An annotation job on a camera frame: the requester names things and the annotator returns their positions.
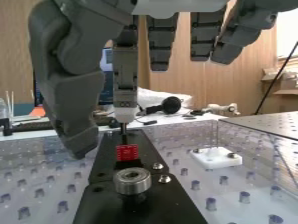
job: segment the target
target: black cable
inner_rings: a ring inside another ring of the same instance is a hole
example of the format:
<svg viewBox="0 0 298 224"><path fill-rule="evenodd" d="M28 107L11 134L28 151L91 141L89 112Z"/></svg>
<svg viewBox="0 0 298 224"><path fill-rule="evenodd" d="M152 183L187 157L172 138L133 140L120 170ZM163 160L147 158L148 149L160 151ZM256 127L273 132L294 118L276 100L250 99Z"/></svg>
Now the black cable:
<svg viewBox="0 0 298 224"><path fill-rule="evenodd" d="M113 114L115 113L115 111L113 112L111 112L111 113L108 113L105 116L109 116L111 114Z"/></svg>
<svg viewBox="0 0 298 224"><path fill-rule="evenodd" d="M260 103L260 105L258 105L258 109L257 109L254 115L257 115L258 112L260 112L260 110L261 110L261 107L262 107L264 102L265 102L265 100L266 100L266 98L268 98L268 95L269 95L269 93L270 93L270 90L272 90L272 88L273 88L273 85L274 85L274 83L277 82L277 79L278 79L278 77L281 76L282 71L284 71L284 69L285 69L285 67L286 67L286 65L288 65L288 63L289 63L289 61L290 61L290 59L292 59L292 56L293 56L293 54L294 54L294 52L296 52L296 49L297 49L297 46L298 46L298 41L296 42L296 45L294 45L293 50L292 50L292 53L289 54L289 56L288 56L288 58L286 58L286 61L285 61L284 65L282 65L282 67L281 67L281 69L280 69L280 71L278 71L278 73L277 73L277 75L276 75L273 81L272 81L272 84L270 84L270 86L269 86L269 88L268 88L268 91L266 91L266 93L265 93L265 95L264 95L264 98L262 98L262 100L261 100L261 103Z"/></svg>

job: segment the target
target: desk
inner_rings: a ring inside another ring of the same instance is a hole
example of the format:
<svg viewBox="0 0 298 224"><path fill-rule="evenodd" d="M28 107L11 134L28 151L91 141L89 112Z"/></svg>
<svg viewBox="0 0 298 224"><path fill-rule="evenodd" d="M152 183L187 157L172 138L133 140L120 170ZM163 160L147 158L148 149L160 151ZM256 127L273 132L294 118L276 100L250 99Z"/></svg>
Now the desk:
<svg viewBox="0 0 298 224"><path fill-rule="evenodd" d="M221 118L225 118L220 115L205 114L204 116L197 116L196 120L185 120L183 115L187 114L188 111L189 111L188 109L181 109L180 113L173 114L173 115L165 115L164 113L156 113L156 114L152 114L152 115L145 116L143 118L139 118L139 120L143 121L143 122L157 120L157 124L155 124L155 125L167 125L167 124L187 123L187 122L204 121L204 120L212 120L212 119L218 120ZM141 128L141 127L144 127L144 124L137 122L137 121L133 121L128 125L128 129ZM117 130L117 128L111 129L108 126L99 127L100 132L112 131L112 130ZM12 136L3 136L3 133L0 132L0 141L28 139L28 138L39 138L39 137L49 137L49 136L56 136L56 135L57 135L57 133L56 133L55 130L18 132Z"/></svg>

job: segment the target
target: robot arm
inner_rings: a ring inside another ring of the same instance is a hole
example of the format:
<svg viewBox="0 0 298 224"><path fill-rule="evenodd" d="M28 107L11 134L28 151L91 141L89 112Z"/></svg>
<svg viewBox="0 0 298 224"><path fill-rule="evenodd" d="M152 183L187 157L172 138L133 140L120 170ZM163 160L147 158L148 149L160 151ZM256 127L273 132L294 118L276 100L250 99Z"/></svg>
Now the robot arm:
<svg viewBox="0 0 298 224"><path fill-rule="evenodd" d="M38 4L30 17L30 49L44 108L59 137L76 158L83 158L99 141L92 111L104 85L99 68L101 49L133 20L133 3L128 0L109 2L115 1L47 0ZM137 54L136 46L117 45L121 41L116 40L115 49L119 74L115 103L116 107L123 106L119 101L125 99L124 106L128 107L127 102L132 96L136 98ZM123 59L125 64L121 65L117 60ZM119 120L131 122L132 115Z"/></svg>
<svg viewBox="0 0 298 224"><path fill-rule="evenodd" d="M148 16L153 71L167 71L177 28L177 12L192 12L193 61L229 64L277 12L297 0L238 0L224 21L229 0L44 0L30 17L31 57L44 108L63 143L76 158L97 146L92 111L104 85L101 49L115 40L116 119L125 124L137 108L137 16Z"/></svg>

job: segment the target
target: bolt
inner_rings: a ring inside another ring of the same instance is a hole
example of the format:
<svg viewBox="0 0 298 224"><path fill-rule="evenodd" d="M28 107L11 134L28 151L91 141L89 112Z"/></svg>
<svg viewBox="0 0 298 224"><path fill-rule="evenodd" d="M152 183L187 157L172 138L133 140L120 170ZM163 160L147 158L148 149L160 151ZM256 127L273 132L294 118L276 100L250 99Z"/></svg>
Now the bolt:
<svg viewBox="0 0 298 224"><path fill-rule="evenodd" d="M164 168L164 165L161 163L155 163L152 169L153 170L161 170Z"/></svg>
<svg viewBox="0 0 298 224"><path fill-rule="evenodd" d="M188 176L188 168L181 169L181 176Z"/></svg>
<svg viewBox="0 0 298 224"><path fill-rule="evenodd" d="M161 175L159 182L168 184L171 182L171 177L168 175Z"/></svg>
<svg viewBox="0 0 298 224"><path fill-rule="evenodd" d="M202 151L200 149L195 149L193 153L202 153Z"/></svg>
<svg viewBox="0 0 298 224"><path fill-rule="evenodd" d="M175 159L175 160L173 160L173 165L175 165L175 166L180 165L180 160L179 160L179 159Z"/></svg>
<svg viewBox="0 0 298 224"><path fill-rule="evenodd" d="M228 154L228 158L234 159L234 158L236 158L236 153L233 153L233 152L229 153L229 154Z"/></svg>

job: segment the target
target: metal rod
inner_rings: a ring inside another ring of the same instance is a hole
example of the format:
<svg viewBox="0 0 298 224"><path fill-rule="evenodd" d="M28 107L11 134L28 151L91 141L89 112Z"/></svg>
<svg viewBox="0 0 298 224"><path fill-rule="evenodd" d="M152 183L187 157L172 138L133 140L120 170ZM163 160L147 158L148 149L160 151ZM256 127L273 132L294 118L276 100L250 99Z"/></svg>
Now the metal rod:
<svg viewBox="0 0 298 224"><path fill-rule="evenodd" d="M121 123L121 125L120 125L120 127L121 127L121 135L127 135L127 123Z"/></svg>

